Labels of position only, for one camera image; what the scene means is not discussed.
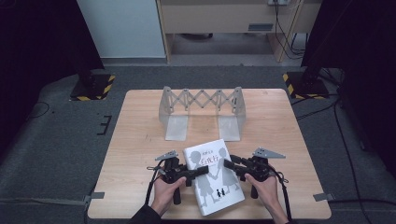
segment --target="floor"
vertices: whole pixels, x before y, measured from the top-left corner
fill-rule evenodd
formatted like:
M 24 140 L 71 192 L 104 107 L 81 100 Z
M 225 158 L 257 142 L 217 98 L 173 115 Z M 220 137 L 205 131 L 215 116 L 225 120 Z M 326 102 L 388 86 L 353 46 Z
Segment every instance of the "floor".
M 300 66 L 302 55 L 289 55 L 277 62 L 266 34 L 213 34 L 175 35 L 169 66 Z M 293 41 L 294 49 L 304 49 L 305 34 L 297 34 Z M 149 65 L 164 66 L 166 63 L 153 63 L 151 60 L 132 63 L 104 63 L 105 66 Z

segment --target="white cabinet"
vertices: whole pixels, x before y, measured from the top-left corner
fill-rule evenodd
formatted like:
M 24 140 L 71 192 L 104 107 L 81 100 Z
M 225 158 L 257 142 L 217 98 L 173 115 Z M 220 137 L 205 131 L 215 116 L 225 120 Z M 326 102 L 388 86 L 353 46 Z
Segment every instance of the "white cabinet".
M 78 0 L 101 58 L 165 58 L 155 0 Z

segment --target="metal bracket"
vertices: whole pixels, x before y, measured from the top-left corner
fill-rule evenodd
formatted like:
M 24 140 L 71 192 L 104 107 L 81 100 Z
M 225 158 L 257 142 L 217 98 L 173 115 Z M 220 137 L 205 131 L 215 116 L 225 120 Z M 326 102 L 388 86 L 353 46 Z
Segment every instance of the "metal bracket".
M 162 161 L 162 160 L 174 158 L 177 156 L 178 156 L 177 152 L 175 150 L 172 150 L 170 152 L 167 152 L 167 153 L 161 155 L 160 157 L 155 158 L 155 161 Z
M 82 198 L 82 201 L 85 204 L 85 208 L 87 208 L 92 199 L 104 199 L 105 198 L 105 193 L 104 192 L 93 192 L 91 195 L 85 195 Z
M 276 153 L 274 151 L 258 147 L 254 152 L 253 156 L 265 158 L 265 159 L 285 159 L 286 156 Z
M 186 140 L 190 109 L 193 104 L 201 108 L 214 105 L 219 122 L 219 138 L 224 141 L 241 140 L 242 128 L 246 120 L 246 107 L 241 87 L 235 88 L 229 95 L 223 90 L 215 90 L 212 94 L 199 90 L 193 95 L 188 89 L 175 94 L 166 86 L 163 88 L 159 108 L 160 122 L 165 128 L 165 140 Z M 219 115 L 221 108 L 226 105 L 231 106 L 232 114 Z M 183 108 L 184 114 L 177 111 L 175 115 L 177 107 Z
M 335 197 L 332 193 L 314 194 L 314 198 L 315 198 L 316 202 L 320 202 L 320 201 L 324 201 L 324 200 L 331 201 L 331 200 L 335 199 Z

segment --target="cable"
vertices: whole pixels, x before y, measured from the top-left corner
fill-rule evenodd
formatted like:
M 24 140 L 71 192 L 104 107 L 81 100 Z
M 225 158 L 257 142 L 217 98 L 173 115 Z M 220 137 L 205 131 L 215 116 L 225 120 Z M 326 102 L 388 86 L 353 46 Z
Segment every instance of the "cable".
M 323 75 L 319 74 L 319 76 L 323 79 L 326 79 L 327 81 L 329 81 L 330 83 L 332 83 L 334 86 L 340 88 L 341 83 L 340 81 L 338 81 L 330 72 L 330 69 L 328 68 L 321 68 L 322 71 L 324 71 L 329 77 L 324 77 Z
M 303 57 L 298 57 L 298 58 L 292 58 L 292 57 L 290 57 L 289 54 L 287 53 L 286 49 L 285 49 L 285 46 L 280 42 L 279 38 L 277 37 L 277 26 L 279 26 L 279 29 L 280 29 L 280 31 L 282 32 L 282 35 L 285 37 L 286 44 L 287 44 L 288 47 L 290 48 L 291 52 L 294 53 L 294 54 L 296 54 L 296 53 L 292 50 L 292 47 L 290 46 L 289 40 L 288 40 L 288 38 L 286 37 L 286 34 L 285 34 L 285 32 L 283 31 L 282 26 L 280 25 L 279 17 L 278 17 L 278 15 L 279 15 L 279 4 L 278 4 L 278 2 L 277 2 L 276 0 L 274 1 L 274 3 L 275 3 L 275 12 L 276 12 L 276 25 L 275 25 L 275 37 L 276 37 L 276 40 L 277 40 L 277 42 L 279 43 L 279 45 L 282 46 L 283 51 L 285 52 L 286 56 L 287 56 L 289 59 L 292 59 L 292 60 L 299 60 L 299 59 L 302 59 Z
M 334 101 L 334 102 L 332 102 L 330 105 L 328 105 L 328 106 L 326 106 L 326 107 L 324 107 L 324 108 L 322 108 L 322 109 L 320 109 L 320 110 L 313 111 L 313 112 L 310 112 L 310 113 L 308 113 L 308 114 L 305 114 L 305 115 L 301 115 L 301 116 L 299 116 L 299 117 L 296 117 L 296 119 L 297 119 L 297 120 L 305 119 L 305 118 L 307 118 L 307 117 L 309 117 L 309 116 L 312 116 L 312 115 L 315 115 L 315 114 L 320 113 L 320 112 L 322 112 L 322 111 L 325 111 L 325 110 L 327 110 L 327 109 L 330 109 L 330 108 L 332 108 L 332 106 L 336 105 L 339 101 L 340 101 L 340 98 L 337 98 L 337 100 Z
M 292 221 L 291 218 L 291 210 L 290 210 L 290 202 L 289 202 L 289 194 L 286 188 L 285 183 L 289 183 L 289 180 L 285 179 L 281 172 L 275 170 L 274 167 L 268 165 L 268 168 L 276 175 L 278 178 L 279 183 L 282 185 L 283 196 L 285 198 L 285 206 L 286 206 L 286 213 L 288 215 L 288 220 Z
M 37 103 L 35 103 L 36 105 L 38 105 L 38 104 L 43 104 L 43 105 L 46 105 L 47 106 L 47 109 L 46 109 L 46 111 L 44 111 L 42 114 L 40 114 L 40 115 L 37 115 L 37 116 L 30 116 L 30 114 L 29 114 L 29 116 L 26 118 L 26 120 L 28 120 L 28 119 L 36 119 L 36 118 L 40 118 L 41 116 L 43 116 L 43 115 L 45 115 L 45 114 L 47 114 L 47 112 L 49 112 L 49 110 L 50 110 L 50 105 L 49 104 L 47 104 L 47 103 L 45 103 L 45 102 L 37 102 Z
M 146 194 L 145 204 L 149 204 L 149 196 L 151 194 L 152 186 L 154 185 L 154 182 L 159 178 L 159 176 L 157 176 L 157 173 L 158 173 L 158 170 L 161 169 L 162 163 L 163 163 L 163 160 L 158 162 L 158 165 L 156 167 L 148 167 L 148 170 L 153 170 L 154 174 L 152 175 L 151 181 L 148 184 L 148 192 Z
M 297 34 L 294 34 L 293 39 L 291 40 L 290 49 L 291 49 L 291 51 L 294 51 L 294 50 L 300 51 L 300 52 L 297 52 L 295 54 L 302 55 L 302 54 L 304 54 L 305 49 L 295 49 L 293 47 L 296 37 L 297 37 Z M 308 38 L 308 34 L 306 34 L 305 47 L 306 47 L 306 44 L 307 44 L 307 38 Z
M 291 105 L 297 105 L 297 104 L 299 104 L 300 102 L 306 101 L 306 100 L 308 100 L 308 99 L 310 99 L 310 98 L 304 98 L 304 99 L 302 99 L 302 100 L 299 100 L 299 101 L 296 101 L 296 102 L 294 102 L 294 103 L 291 103 Z
M 361 192 L 359 190 L 358 181 L 357 181 L 356 174 L 355 174 L 355 168 L 353 166 L 353 162 L 352 162 L 352 159 L 350 157 L 349 149 L 347 147 L 347 142 L 346 142 L 346 139 L 344 137 L 343 130 L 341 128 L 340 121 L 339 121 L 338 116 L 337 116 L 337 109 L 336 108 L 337 108 L 338 101 L 339 101 L 339 99 L 335 102 L 335 104 L 333 104 L 333 112 L 334 112 L 335 121 L 337 123 L 338 131 L 341 134 L 341 138 L 343 140 L 344 148 L 346 150 L 346 154 L 347 154 L 347 157 L 348 157 L 348 160 L 349 160 L 349 165 L 350 165 L 350 169 L 351 169 L 352 177 L 353 177 L 353 183 L 355 185 L 356 193 L 358 195 L 358 202 L 359 202 L 359 205 L 361 207 L 361 211 L 363 212 L 363 215 L 366 218 L 367 222 L 371 224 L 372 222 L 371 222 L 370 218 L 367 216 L 366 211 L 365 211 L 364 206 L 363 206 L 363 203 L 361 201 Z

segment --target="book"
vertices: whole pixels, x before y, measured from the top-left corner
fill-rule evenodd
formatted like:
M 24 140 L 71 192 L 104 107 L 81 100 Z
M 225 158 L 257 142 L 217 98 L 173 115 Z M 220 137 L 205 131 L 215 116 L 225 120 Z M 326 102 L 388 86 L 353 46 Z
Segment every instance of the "book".
M 192 180 L 199 209 L 203 216 L 245 200 L 235 172 L 224 167 L 224 159 L 231 160 L 223 139 L 183 150 L 189 170 L 208 166 L 209 173 Z

